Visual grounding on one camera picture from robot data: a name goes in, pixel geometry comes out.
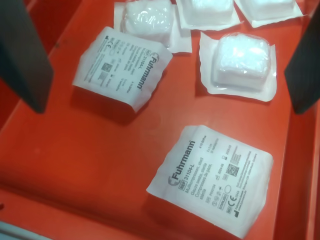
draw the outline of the cotton wool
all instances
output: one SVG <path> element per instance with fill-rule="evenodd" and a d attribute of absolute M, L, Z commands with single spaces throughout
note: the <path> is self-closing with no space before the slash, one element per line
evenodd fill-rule
<path fill-rule="evenodd" d="M 270 67 L 270 45 L 266 40 L 242 33 L 228 34 L 220 39 L 213 55 L 212 81 L 218 87 L 260 91 Z"/>
<path fill-rule="evenodd" d="M 296 0 L 242 0 L 254 20 L 288 17 L 293 14 Z"/>
<path fill-rule="evenodd" d="M 234 11 L 234 0 L 184 0 L 182 4 L 190 25 L 227 24 Z"/>
<path fill-rule="evenodd" d="M 147 191 L 243 239 L 266 203 L 272 165 L 265 151 L 186 126 Z"/>
<path fill-rule="evenodd" d="M 121 30 L 169 47 L 173 18 L 170 0 L 131 0 L 125 4 Z"/>

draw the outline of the sterile gauze package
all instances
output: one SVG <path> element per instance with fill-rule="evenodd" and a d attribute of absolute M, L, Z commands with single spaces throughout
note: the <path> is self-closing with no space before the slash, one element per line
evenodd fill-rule
<path fill-rule="evenodd" d="M 265 151 L 187 126 L 147 191 L 243 239 L 266 203 L 272 165 Z"/>
<path fill-rule="evenodd" d="M 234 11 L 234 0 L 184 0 L 184 18 L 190 25 L 227 24 Z"/>
<path fill-rule="evenodd" d="M 201 82 L 210 94 L 268 102 L 277 91 L 275 46 L 257 36 L 232 33 L 214 40 L 201 33 Z"/>
<path fill-rule="evenodd" d="M 217 87 L 261 91 L 271 67 L 270 46 L 260 37 L 228 34 L 218 42 L 212 65 L 212 81 Z"/>
<path fill-rule="evenodd" d="M 137 112 L 172 57 L 159 42 L 106 27 L 81 56 L 73 85 L 124 102 Z"/>
<path fill-rule="evenodd" d="M 254 20 L 287 17 L 293 14 L 296 0 L 242 0 Z"/>
<path fill-rule="evenodd" d="M 123 11 L 121 31 L 169 47 L 173 20 L 170 0 L 129 0 Z"/>

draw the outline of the orange-red surface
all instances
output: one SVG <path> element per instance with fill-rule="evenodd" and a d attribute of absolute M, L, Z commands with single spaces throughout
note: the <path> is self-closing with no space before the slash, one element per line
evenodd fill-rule
<path fill-rule="evenodd" d="M 278 89 L 271 102 L 207 95 L 200 84 L 200 34 L 193 32 L 193 53 L 173 58 L 148 105 L 134 115 L 122 104 L 72 87 L 81 54 L 113 24 L 113 2 L 80 5 L 50 55 L 55 79 L 46 114 L 36 115 L 20 102 L 1 132 L 0 183 L 148 239 L 232 239 L 145 191 L 184 126 L 204 124 L 273 155 L 266 205 L 246 237 L 272 239 L 291 112 L 283 72 L 299 42 L 301 20 L 258 29 L 245 22 L 207 33 L 219 39 L 240 31 L 276 45 Z"/>
<path fill-rule="evenodd" d="M 143 240 L 93 220 L 0 190 L 0 221 L 53 240 Z"/>
<path fill-rule="evenodd" d="M 50 53 L 81 0 L 24 0 L 23 2 L 44 49 Z M 17 106 L 18 101 L 19 97 L 0 79 L 0 129 Z"/>

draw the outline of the white cotton ball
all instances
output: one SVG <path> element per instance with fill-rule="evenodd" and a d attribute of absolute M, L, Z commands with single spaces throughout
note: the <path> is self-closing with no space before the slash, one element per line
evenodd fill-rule
<path fill-rule="evenodd" d="M 254 20 L 266 20 L 290 16 L 293 13 L 296 0 L 244 0 Z"/>
<path fill-rule="evenodd" d="M 183 0 L 184 18 L 190 25 L 229 23 L 234 0 Z"/>
<path fill-rule="evenodd" d="M 220 39 L 212 79 L 224 85 L 261 90 L 270 72 L 270 46 L 263 38 L 234 33 Z"/>
<path fill-rule="evenodd" d="M 173 25 L 170 0 L 136 0 L 125 5 L 122 31 L 168 47 Z"/>

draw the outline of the qr code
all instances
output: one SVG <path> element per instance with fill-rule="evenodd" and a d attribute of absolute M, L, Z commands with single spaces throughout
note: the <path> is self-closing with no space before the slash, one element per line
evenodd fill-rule
<path fill-rule="evenodd" d="M 236 177 L 238 174 L 238 171 L 239 171 L 239 167 L 232 165 L 232 164 L 229 164 L 229 166 L 226 170 L 226 173 Z"/>
<path fill-rule="evenodd" d="M 112 65 L 105 62 L 105 63 L 103 64 L 103 66 L 102 66 L 101 69 L 102 69 L 103 71 L 106 71 L 107 73 L 109 73 L 110 70 L 112 69 Z"/>

